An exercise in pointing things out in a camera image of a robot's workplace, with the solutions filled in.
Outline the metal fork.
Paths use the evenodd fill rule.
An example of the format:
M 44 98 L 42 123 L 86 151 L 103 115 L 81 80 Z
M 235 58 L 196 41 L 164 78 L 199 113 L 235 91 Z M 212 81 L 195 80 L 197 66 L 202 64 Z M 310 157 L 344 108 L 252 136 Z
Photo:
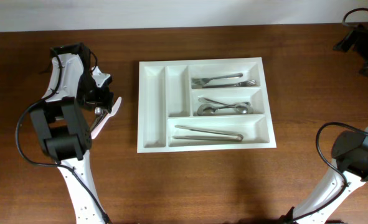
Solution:
M 243 73 L 234 73 L 231 75 L 222 75 L 211 78 L 191 78 L 191 83 L 193 85 L 206 85 L 212 80 L 220 80 L 220 79 L 232 79 L 232 78 L 241 78 L 243 77 Z

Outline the large metal spoon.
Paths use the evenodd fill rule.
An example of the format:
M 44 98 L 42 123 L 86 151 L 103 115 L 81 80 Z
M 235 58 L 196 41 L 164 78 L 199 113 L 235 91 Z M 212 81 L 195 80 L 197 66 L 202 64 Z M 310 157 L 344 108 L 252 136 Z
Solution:
M 245 103 L 238 103 L 233 106 L 214 106 L 209 103 L 204 103 L 198 108 L 197 115 L 198 116 L 216 115 L 216 111 L 224 109 L 232 109 L 237 114 L 252 114 L 254 112 L 253 108 Z

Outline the metal fork crosswise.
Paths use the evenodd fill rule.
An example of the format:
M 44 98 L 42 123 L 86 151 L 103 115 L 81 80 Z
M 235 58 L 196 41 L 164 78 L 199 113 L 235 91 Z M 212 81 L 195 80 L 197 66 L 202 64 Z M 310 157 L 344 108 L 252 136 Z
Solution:
M 247 80 L 244 82 L 238 82 L 233 84 L 224 84 L 224 85 L 204 85 L 202 88 L 230 88 L 230 87 L 248 87 L 248 86 L 256 86 L 256 80 Z

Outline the metal spoon bowl down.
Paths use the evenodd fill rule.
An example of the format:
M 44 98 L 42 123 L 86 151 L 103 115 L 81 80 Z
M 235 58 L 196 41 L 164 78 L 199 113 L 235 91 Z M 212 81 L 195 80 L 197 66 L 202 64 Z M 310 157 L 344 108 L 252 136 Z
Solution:
M 234 103 L 227 104 L 210 98 L 199 98 L 199 102 L 202 103 L 197 109 L 197 115 L 199 116 L 210 116 L 215 115 L 218 110 L 232 109 L 237 114 L 252 114 L 253 108 L 248 103 Z

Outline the metal tongs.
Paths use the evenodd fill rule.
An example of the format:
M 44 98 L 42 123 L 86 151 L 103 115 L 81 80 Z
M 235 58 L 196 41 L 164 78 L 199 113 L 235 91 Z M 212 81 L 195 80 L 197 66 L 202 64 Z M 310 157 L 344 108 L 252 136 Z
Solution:
M 189 126 L 175 125 L 177 129 L 184 129 L 196 133 L 206 133 L 210 136 L 196 136 L 196 135 L 186 135 L 186 136 L 173 136 L 174 139 L 180 140 L 196 140 L 196 141 L 228 141 L 228 142 L 242 142 L 244 136 L 239 133 L 233 133 L 230 131 L 221 131 L 213 129 L 195 128 Z

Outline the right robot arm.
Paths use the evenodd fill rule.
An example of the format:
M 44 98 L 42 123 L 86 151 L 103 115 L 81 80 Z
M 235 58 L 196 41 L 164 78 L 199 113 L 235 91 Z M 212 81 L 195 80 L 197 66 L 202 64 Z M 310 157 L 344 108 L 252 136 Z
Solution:
M 350 33 L 334 49 L 347 52 L 354 49 L 365 61 L 360 73 L 368 77 L 368 28 L 349 25 Z M 368 127 L 361 130 L 340 122 L 323 124 L 323 128 L 339 126 L 345 130 L 337 137 L 331 149 L 331 161 L 322 153 L 328 171 L 307 199 L 292 207 L 279 223 L 327 223 L 340 204 L 368 182 Z

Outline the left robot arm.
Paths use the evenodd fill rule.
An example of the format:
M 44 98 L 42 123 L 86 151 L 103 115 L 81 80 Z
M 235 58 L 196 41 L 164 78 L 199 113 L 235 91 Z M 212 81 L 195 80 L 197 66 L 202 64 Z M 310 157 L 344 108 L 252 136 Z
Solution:
M 96 128 L 113 107 L 112 78 L 102 73 L 96 56 L 83 43 L 50 50 L 52 74 L 42 99 L 29 115 L 43 153 L 66 183 L 77 223 L 110 223 L 90 168 Z

